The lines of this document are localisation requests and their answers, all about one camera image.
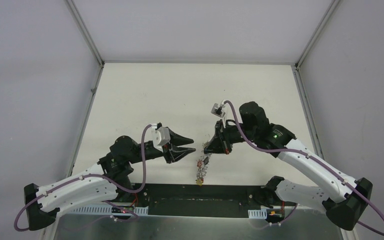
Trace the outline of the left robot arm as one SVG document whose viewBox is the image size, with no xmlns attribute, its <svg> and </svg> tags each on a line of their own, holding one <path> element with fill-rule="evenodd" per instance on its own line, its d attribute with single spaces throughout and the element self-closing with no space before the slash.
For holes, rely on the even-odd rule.
<svg viewBox="0 0 384 240">
<path fill-rule="evenodd" d="M 127 135 L 118 137 L 110 146 L 109 153 L 86 170 L 58 182 L 38 186 L 34 183 L 24 187 L 25 205 L 16 215 L 14 229 L 22 213 L 26 213 L 26 231 L 37 231 L 52 225 L 57 218 L 68 212 L 96 202 L 118 199 L 127 202 L 132 195 L 141 192 L 146 185 L 146 162 L 164 158 L 167 164 L 180 161 L 194 153 L 190 147 L 194 140 L 179 135 L 161 124 L 147 125 L 152 139 L 141 142 Z"/>
</svg>

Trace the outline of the aluminium frame rail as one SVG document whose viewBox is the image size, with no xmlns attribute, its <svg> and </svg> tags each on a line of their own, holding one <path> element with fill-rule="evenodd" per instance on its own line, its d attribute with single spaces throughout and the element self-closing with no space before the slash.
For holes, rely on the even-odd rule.
<svg viewBox="0 0 384 240">
<path fill-rule="evenodd" d="M 300 185 L 288 180 L 282 180 L 274 187 L 266 185 L 262 188 L 280 201 L 297 203 L 320 212 L 325 212 L 322 202 L 329 198 L 327 191 L 320 187 Z M 43 196 L 39 200 L 43 211 L 50 212 L 60 208 L 64 212 L 91 203 L 112 201 L 119 193 L 134 194 L 140 191 L 122 187 L 103 176 L 85 176 L 83 179 L 77 177 L 61 184 L 54 183 L 48 190 L 41 187 L 38 193 Z"/>
</svg>

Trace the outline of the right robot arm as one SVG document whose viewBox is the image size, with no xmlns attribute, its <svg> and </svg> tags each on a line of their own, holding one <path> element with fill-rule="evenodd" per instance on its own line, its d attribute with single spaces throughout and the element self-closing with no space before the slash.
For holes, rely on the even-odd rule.
<svg viewBox="0 0 384 240">
<path fill-rule="evenodd" d="M 215 103 L 210 111 L 220 120 L 214 126 L 214 136 L 203 149 L 205 154 L 228 155 L 234 144 L 250 143 L 253 148 L 291 165 L 316 184 L 306 186 L 274 176 L 263 187 L 264 200 L 268 204 L 297 203 L 326 214 L 341 229 L 354 229 L 373 190 L 368 179 L 356 179 L 331 166 L 287 128 L 271 123 L 256 102 L 240 106 L 241 122 L 235 118 L 226 119 L 225 106 Z"/>
</svg>

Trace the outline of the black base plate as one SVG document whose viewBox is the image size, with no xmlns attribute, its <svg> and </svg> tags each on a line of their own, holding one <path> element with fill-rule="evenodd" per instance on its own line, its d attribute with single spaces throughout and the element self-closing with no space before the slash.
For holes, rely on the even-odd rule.
<svg viewBox="0 0 384 240">
<path fill-rule="evenodd" d="M 249 210 L 292 207 L 261 186 L 148 183 L 138 193 L 122 193 L 112 203 L 148 208 L 150 216 L 247 218 Z"/>
</svg>

